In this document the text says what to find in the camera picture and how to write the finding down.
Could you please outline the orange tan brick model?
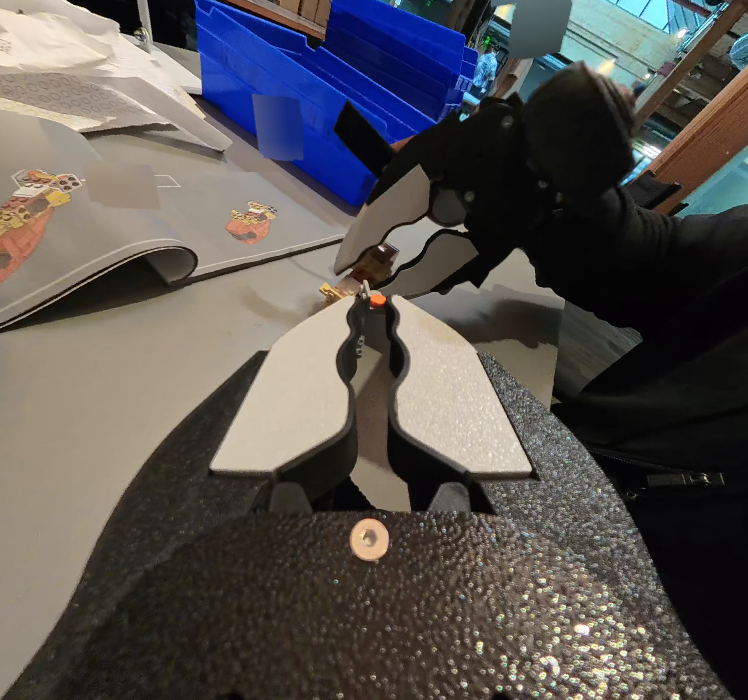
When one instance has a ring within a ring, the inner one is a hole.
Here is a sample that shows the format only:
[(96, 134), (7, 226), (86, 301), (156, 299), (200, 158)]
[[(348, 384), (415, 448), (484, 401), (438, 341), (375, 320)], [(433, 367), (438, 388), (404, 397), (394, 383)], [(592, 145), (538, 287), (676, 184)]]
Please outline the orange tan brick model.
[(357, 296), (365, 282), (373, 290), (388, 279), (394, 272), (399, 249), (392, 244), (382, 243), (367, 251), (351, 271), (336, 284), (323, 284), (320, 293), (325, 305), (332, 305), (350, 296)]

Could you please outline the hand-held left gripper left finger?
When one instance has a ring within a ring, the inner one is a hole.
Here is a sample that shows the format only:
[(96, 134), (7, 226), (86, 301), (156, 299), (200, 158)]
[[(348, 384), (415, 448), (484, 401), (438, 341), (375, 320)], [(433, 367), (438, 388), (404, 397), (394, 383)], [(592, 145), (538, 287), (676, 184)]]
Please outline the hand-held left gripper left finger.
[(272, 346), (215, 453), (216, 474), (270, 476), (344, 429), (349, 379), (337, 356), (351, 336), (346, 297), (310, 316)]

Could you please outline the person's dark jacket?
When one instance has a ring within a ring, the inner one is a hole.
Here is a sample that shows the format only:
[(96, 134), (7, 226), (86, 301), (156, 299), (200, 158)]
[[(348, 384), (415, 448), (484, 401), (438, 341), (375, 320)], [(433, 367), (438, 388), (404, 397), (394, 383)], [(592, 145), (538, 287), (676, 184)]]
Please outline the person's dark jacket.
[(746, 698), (746, 269), (554, 412), (607, 473), (707, 662)]

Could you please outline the stack of blue plastic bins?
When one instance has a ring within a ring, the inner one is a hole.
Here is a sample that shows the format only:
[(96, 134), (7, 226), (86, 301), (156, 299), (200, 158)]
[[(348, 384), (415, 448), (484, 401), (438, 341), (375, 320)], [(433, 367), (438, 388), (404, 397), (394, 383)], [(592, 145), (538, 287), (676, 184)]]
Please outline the stack of blue plastic bins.
[(435, 122), (462, 103), (478, 60), (462, 33), (379, 0), (332, 0), (323, 46)]

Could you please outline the blue plastic bin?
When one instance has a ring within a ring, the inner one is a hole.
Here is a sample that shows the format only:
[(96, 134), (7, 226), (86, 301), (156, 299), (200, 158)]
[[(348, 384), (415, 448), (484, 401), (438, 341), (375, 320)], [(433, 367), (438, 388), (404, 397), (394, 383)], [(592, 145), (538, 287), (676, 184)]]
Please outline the blue plastic bin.
[(294, 164), (341, 200), (360, 206), (375, 176), (333, 127), (350, 101), (388, 143), (435, 125), (419, 110), (305, 35), (217, 0), (193, 0), (202, 94), (227, 117), (257, 134), (253, 97), (298, 100), (304, 157)]

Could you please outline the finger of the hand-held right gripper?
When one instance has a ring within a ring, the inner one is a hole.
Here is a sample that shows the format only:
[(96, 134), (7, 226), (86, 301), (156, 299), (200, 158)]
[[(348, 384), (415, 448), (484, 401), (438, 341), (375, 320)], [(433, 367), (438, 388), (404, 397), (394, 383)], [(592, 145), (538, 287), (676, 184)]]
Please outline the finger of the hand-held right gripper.
[(420, 297), (436, 292), (452, 275), (479, 255), (466, 233), (443, 229), (430, 237), (420, 253), (382, 283), (386, 297)]
[(371, 203), (364, 205), (342, 240), (333, 264), (341, 275), (395, 228), (410, 225), (429, 212), (431, 181), (420, 165), (409, 170)]

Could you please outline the grey instruction booklet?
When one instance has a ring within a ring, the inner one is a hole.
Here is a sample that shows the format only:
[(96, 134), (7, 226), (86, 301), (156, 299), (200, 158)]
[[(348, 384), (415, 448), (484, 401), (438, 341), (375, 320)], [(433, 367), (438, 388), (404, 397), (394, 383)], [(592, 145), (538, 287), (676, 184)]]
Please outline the grey instruction booklet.
[(2, 111), (2, 328), (130, 262), (169, 286), (342, 240), (351, 218), (268, 170), (166, 170)]

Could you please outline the small dark grey brick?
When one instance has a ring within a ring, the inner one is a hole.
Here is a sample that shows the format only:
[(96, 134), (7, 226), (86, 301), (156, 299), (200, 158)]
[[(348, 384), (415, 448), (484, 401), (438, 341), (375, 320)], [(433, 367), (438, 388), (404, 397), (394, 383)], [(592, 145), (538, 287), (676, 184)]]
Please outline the small dark grey brick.
[(359, 291), (356, 294), (356, 303), (354, 306), (354, 326), (355, 326), (355, 352), (356, 358), (361, 359), (363, 348), (366, 342), (367, 319), (370, 310), (371, 288), (369, 280), (363, 279), (360, 283)]

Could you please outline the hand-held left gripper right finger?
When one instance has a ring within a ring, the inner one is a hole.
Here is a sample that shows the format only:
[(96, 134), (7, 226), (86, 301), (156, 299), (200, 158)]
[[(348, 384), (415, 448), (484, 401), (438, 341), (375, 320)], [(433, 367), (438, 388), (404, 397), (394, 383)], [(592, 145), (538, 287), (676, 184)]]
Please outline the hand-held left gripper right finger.
[(474, 479), (526, 479), (532, 464), (475, 348), (404, 297), (389, 298), (390, 418), (408, 443)]

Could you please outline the wooden pillar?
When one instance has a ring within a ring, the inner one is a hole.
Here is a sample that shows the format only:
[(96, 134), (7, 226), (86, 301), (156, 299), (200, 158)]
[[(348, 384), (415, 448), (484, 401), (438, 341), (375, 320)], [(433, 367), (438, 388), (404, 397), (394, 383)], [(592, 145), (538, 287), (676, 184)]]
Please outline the wooden pillar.
[(747, 69), (649, 164), (656, 179), (680, 189), (654, 210), (668, 214), (747, 144)]

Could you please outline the torn white paper bag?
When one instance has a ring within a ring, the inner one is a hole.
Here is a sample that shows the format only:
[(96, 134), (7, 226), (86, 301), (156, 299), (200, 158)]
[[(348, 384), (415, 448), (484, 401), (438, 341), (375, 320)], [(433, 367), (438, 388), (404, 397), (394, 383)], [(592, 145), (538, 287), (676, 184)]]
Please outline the torn white paper bag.
[(119, 25), (66, 0), (1, 0), (2, 110), (81, 134), (173, 127), (225, 152), (188, 88), (200, 80), (164, 50), (146, 50)]

